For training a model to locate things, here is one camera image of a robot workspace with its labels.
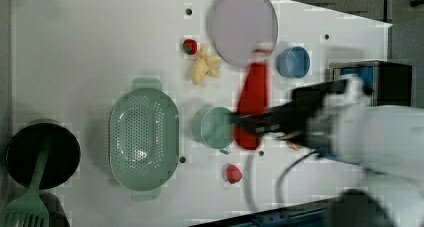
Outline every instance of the screw hole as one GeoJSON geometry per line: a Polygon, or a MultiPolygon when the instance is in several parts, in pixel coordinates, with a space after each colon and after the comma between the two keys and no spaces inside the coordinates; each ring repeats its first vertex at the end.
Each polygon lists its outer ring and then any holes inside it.
{"type": "Polygon", "coordinates": [[[186,9],[186,14],[187,15],[192,15],[193,14],[193,10],[191,8],[186,9]]]}

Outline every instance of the spatula handle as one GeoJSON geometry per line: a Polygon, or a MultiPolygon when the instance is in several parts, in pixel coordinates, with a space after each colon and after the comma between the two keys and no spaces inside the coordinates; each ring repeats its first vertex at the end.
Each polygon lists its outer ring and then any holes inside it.
{"type": "Polygon", "coordinates": [[[43,144],[38,153],[37,162],[35,163],[34,173],[32,174],[31,184],[29,190],[38,192],[40,188],[41,179],[43,178],[44,168],[46,167],[47,157],[49,156],[51,142],[49,138],[44,138],[43,144]]]}

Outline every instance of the yellow toy food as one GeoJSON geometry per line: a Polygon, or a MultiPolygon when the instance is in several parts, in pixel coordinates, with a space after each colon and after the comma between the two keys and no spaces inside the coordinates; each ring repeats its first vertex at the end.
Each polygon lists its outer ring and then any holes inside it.
{"type": "Polygon", "coordinates": [[[208,48],[208,45],[203,45],[200,48],[198,59],[194,62],[192,81],[195,85],[200,84],[206,75],[219,77],[217,70],[221,67],[221,58],[219,56],[206,56],[208,48]]]}

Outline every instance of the black frying pan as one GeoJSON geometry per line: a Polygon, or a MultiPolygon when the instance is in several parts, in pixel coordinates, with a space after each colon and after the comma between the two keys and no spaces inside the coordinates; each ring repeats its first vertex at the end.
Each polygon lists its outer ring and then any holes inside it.
{"type": "Polygon", "coordinates": [[[76,171],[81,151],[75,136],[54,123],[37,123],[23,128],[10,141],[6,167],[12,178],[28,187],[34,172],[39,149],[45,138],[51,149],[40,189],[50,189],[66,182],[76,171]]]}

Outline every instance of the round plate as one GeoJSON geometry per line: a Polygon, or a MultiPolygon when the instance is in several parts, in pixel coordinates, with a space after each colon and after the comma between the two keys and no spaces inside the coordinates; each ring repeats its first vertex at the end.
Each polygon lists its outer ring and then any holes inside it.
{"type": "Polygon", "coordinates": [[[25,187],[31,182],[39,149],[45,138],[50,139],[51,149],[40,189],[51,189],[63,184],[78,167],[80,146],[69,130],[51,123],[30,125],[12,138],[6,153],[9,174],[25,187]]]}
{"type": "Polygon", "coordinates": [[[174,173],[179,155],[175,103],[156,89],[122,97],[110,118],[110,165],[115,178],[135,191],[150,191],[174,173]]]}
{"type": "Polygon", "coordinates": [[[277,16],[269,0],[217,0],[210,27],[221,57],[238,67],[248,67],[256,43],[272,43],[274,48],[278,37],[277,16]]]}

